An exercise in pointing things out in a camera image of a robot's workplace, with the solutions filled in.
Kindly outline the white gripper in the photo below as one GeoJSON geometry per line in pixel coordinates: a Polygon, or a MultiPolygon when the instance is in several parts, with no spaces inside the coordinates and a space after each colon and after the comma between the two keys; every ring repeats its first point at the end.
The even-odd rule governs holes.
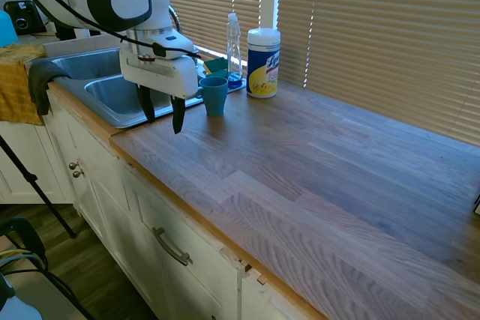
{"type": "Polygon", "coordinates": [[[121,74],[137,84],[136,94],[148,123],[155,121],[151,99],[151,89],[154,89],[172,95],[172,127],[174,134],[182,131],[185,99],[193,97],[198,89],[194,55],[191,40],[149,40],[148,46],[141,46],[139,50],[121,45],[121,74]]]}

